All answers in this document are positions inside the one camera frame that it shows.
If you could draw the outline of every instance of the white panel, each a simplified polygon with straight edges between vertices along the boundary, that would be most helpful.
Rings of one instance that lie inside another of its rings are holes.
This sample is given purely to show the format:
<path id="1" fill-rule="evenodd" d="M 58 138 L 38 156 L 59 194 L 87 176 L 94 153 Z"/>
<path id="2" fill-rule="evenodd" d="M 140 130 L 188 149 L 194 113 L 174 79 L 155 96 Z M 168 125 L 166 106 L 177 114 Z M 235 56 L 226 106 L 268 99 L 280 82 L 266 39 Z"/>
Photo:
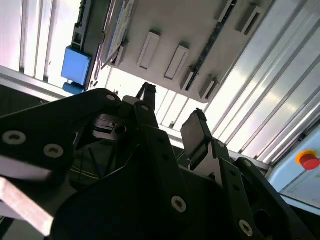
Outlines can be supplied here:
<path id="1" fill-rule="evenodd" d="M 237 99 L 237 94 L 243 91 L 242 87 L 259 66 L 261 59 L 268 54 L 270 45 L 283 31 L 284 25 L 291 20 L 299 3 L 300 1 L 275 1 L 206 111 L 211 131 L 217 127 L 226 110 Z"/>
<path id="2" fill-rule="evenodd" d="M 272 90 L 267 94 L 259 107 L 251 117 L 245 122 L 242 128 L 232 138 L 228 147 L 235 152 L 241 150 L 244 144 L 254 134 L 258 127 L 268 117 L 272 110 L 285 97 L 288 91 L 304 74 L 308 67 L 315 61 L 320 54 L 319 47 L 320 30 L 317 30 L 303 50 L 297 55 L 290 66 L 285 70 Z"/>
<path id="3" fill-rule="evenodd" d="M 22 0 L 1 0 L 0 65 L 18 71 Z"/>
<path id="4" fill-rule="evenodd" d="M 265 125 L 265 127 L 254 138 L 250 145 L 243 151 L 243 154 L 254 158 L 267 146 L 274 135 L 279 133 L 291 120 L 291 117 L 300 107 L 305 105 L 306 100 L 314 92 L 320 92 L 320 64 L 309 74 L 309 76 L 296 89 L 291 97 L 276 112 L 273 118 Z"/>
<path id="5" fill-rule="evenodd" d="M 279 72 L 288 61 L 292 61 L 294 55 L 298 54 L 295 51 L 300 44 L 304 43 L 304 38 L 317 21 L 317 17 L 310 17 L 307 9 L 303 9 L 299 13 L 217 128 L 214 133 L 215 137 L 226 142 L 235 133 L 236 128 L 245 119 L 249 111 L 263 98 L 263 93 L 268 90 Z"/>
<path id="6" fill-rule="evenodd" d="M 40 0 L 27 1 L 24 74 L 33 77 L 36 67 L 36 53 L 40 21 Z"/>
<path id="7" fill-rule="evenodd" d="M 140 66 L 140 68 L 143 68 L 146 70 L 149 68 L 149 65 L 157 49 L 159 40 L 160 40 L 159 35 L 153 32 L 148 33 L 143 49 L 141 51 L 141 55 L 138 60 L 138 66 Z"/>
<path id="8" fill-rule="evenodd" d="M 38 47 L 36 52 L 36 67 L 34 77 L 39 80 L 44 79 L 45 64 L 47 58 L 47 48 L 49 42 L 49 32 L 51 23 L 51 13 L 55 0 L 40 0 L 42 8 L 40 10 L 40 29 L 38 35 Z"/>
<path id="9" fill-rule="evenodd" d="M 163 120 L 163 126 L 169 127 L 172 122 L 174 123 L 177 120 L 177 117 L 185 106 L 187 99 L 188 98 L 186 96 L 183 96 L 181 94 L 177 94 L 175 96 L 174 101 Z"/>
<path id="10" fill-rule="evenodd" d="M 206 106 L 207 103 L 201 103 L 193 99 L 189 99 L 187 104 L 183 108 L 179 118 L 174 124 L 173 129 L 180 132 L 182 125 L 188 120 L 188 118 L 194 112 L 194 110 L 196 110 L 196 108 L 204 110 Z"/>
<path id="11" fill-rule="evenodd" d="M 171 60 L 171 63 L 164 77 L 170 80 L 174 79 L 175 75 L 178 74 L 183 67 L 188 54 L 189 50 L 187 48 L 179 46 Z"/>
<path id="12" fill-rule="evenodd" d="M 61 76 L 61 72 L 66 47 L 71 45 L 74 27 L 78 20 L 80 2 L 81 0 L 59 0 L 58 9 L 55 14 L 56 20 L 53 27 L 51 47 L 48 56 L 47 75 L 50 84 L 61 88 L 67 81 L 67 79 Z M 101 87 L 103 85 L 103 87 L 105 87 L 106 82 L 104 82 L 104 84 L 100 82 L 98 84 L 101 84 Z"/>
<path id="13" fill-rule="evenodd" d="M 157 114 L 156 114 L 156 120 L 159 124 L 161 124 L 169 110 L 169 107 L 174 100 L 176 96 L 176 93 L 174 91 L 168 91 L 164 97 L 164 100 L 161 104 L 161 107 L 159 108 Z"/>

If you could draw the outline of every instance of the black mechanical linkage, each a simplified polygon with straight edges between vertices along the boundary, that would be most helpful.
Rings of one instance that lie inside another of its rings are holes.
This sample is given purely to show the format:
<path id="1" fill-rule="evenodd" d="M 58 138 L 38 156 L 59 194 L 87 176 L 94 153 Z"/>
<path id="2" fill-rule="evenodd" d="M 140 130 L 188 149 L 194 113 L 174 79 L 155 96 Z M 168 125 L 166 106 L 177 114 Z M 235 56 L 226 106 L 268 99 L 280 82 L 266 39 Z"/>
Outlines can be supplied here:
<path id="1" fill-rule="evenodd" d="M 96 89 L 0 118 L 0 215 L 51 240 L 315 240 L 252 162 L 230 159 L 199 109 L 181 129 L 191 164 L 179 166 L 155 97 L 148 83 L 122 101 Z M 77 192 L 75 150 L 101 141 L 117 144 L 115 161 Z"/>

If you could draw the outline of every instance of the red emergency stop button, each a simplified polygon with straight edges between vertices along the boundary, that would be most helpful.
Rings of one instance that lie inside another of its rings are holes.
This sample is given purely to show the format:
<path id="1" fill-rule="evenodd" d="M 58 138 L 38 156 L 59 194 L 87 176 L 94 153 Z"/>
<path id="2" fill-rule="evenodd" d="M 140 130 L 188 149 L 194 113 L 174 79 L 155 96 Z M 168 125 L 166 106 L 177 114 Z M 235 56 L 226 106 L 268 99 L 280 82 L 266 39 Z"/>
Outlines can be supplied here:
<path id="1" fill-rule="evenodd" d="M 295 159 L 296 162 L 298 164 L 301 164 L 304 169 L 313 170 L 319 167 L 320 165 L 320 159 L 318 159 L 316 156 L 317 152 L 309 149 L 300 152 Z"/>

